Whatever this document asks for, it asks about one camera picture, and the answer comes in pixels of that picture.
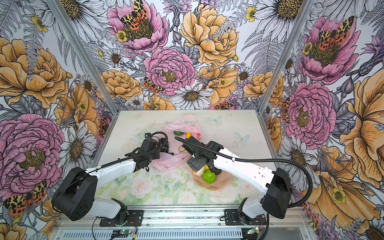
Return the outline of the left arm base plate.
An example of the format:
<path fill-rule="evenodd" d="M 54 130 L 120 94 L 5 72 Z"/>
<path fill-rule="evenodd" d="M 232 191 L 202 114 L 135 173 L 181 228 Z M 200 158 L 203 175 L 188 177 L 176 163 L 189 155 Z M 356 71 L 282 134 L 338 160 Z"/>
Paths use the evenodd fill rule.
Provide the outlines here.
<path fill-rule="evenodd" d="M 144 218 L 143 210 L 126 210 L 113 219 L 101 218 L 100 227 L 140 227 Z"/>

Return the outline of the pink plastic bag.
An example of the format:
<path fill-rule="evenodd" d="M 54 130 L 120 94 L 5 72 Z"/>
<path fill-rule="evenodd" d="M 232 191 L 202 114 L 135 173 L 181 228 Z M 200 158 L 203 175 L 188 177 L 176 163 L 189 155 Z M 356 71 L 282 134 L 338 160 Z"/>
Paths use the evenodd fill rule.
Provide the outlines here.
<path fill-rule="evenodd" d="M 175 132 L 183 133 L 179 136 L 182 139 L 194 137 L 200 140 L 201 129 L 197 118 L 193 115 L 184 115 L 175 122 L 162 126 L 160 131 L 168 136 L 169 153 L 160 153 L 160 158 L 152 161 L 154 167 L 161 172 L 167 172 L 184 165 L 191 155 L 184 150 L 183 143 L 175 139 L 178 136 Z"/>

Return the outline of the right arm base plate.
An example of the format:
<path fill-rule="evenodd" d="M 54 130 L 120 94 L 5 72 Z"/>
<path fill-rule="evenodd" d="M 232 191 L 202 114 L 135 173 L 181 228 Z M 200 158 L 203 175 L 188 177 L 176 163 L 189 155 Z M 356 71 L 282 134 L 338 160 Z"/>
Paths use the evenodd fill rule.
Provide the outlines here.
<path fill-rule="evenodd" d="M 265 226 L 267 224 L 267 220 L 264 215 L 259 215 L 256 218 L 251 219 L 247 215 L 240 213 L 240 211 L 235 209 L 224 209 L 224 215 L 220 218 L 220 220 L 224 221 L 226 226 Z"/>

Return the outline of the green fake fruit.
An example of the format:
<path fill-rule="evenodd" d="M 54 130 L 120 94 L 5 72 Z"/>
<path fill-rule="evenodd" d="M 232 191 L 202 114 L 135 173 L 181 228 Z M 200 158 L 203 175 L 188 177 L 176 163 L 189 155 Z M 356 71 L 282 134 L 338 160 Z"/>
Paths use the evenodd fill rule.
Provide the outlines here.
<path fill-rule="evenodd" d="M 202 175 L 202 179 L 207 184 L 213 184 L 216 181 L 216 174 L 212 173 L 210 170 L 207 170 Z"/>

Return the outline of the beige fake fruit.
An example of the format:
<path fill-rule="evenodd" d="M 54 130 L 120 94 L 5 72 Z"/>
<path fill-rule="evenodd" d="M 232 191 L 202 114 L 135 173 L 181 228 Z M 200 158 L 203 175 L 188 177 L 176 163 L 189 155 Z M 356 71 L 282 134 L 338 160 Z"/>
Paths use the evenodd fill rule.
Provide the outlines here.
<path fill-rule="evenodd" d="M 201 177 L 205 172 L 205 168 L 201 168 L 200 170 L 198 170 L 197 172 L 193 171 L 193 174 L 195 176 L 198 176 L 198 177 Z"/>

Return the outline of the pink scalloped bowl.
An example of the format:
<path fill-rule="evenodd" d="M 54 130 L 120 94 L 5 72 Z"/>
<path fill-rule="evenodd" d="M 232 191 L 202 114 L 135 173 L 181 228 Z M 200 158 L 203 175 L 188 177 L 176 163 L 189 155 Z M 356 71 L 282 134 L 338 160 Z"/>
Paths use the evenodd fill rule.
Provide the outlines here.
<path fill-rule="evenodd" d="M 210 171 L 208 166 L 202 167 L 197 172 L 195 172 L 192 168 L 189 168 L 189 172 L 197 186 L 210 191 L 215 191 L 219 188 L 225 187 L 231 182 L 232 178 L 232 175 L 225 171 L 221 171 L 220 174 L 216 175 Z"/>

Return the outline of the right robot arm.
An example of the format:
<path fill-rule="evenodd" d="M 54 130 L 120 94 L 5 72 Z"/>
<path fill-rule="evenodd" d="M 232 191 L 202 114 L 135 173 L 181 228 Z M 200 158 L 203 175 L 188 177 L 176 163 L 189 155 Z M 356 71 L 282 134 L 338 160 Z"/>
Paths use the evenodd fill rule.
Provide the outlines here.
<path fill-rule="evenodd" d="M 191 155 L 187 161 L 196 173 L 208 166 L 214 174 L 219 171 L 238 177 L 260 193 L 258 197 L 244 198 L 231 217 L 242 224 L 249 225 L 257 217 L 269 214 L 284 219 L 293 194 L 288 174 L 281 168 L 270 170 L 250 161 L 242 162 L 223 145 L 214 141 L 204 144 L 194 137 L 175 139 L 183 143 L 182 147 Z"/>

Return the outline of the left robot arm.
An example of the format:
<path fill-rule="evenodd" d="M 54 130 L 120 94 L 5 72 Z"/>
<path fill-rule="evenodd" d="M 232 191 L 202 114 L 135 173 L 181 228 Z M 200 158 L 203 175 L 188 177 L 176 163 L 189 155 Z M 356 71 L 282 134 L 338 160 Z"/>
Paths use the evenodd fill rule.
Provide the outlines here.
<path fill-rule="evenodd" d="M 108 219 L 117 226 L 124 225 L 129 218 L 128 207 L 117 199 L 96 197 L 96 191 L 121 176 L 142 169 L 148 171 L 151 161 L 160 158 L 161 149 L 167 144 L 165 133 L 147 133 L 141 147 L 122 159 L 95 168 L 71 169 L 52 197 L 54 210 L 72 221 L 87 217 Z"/>

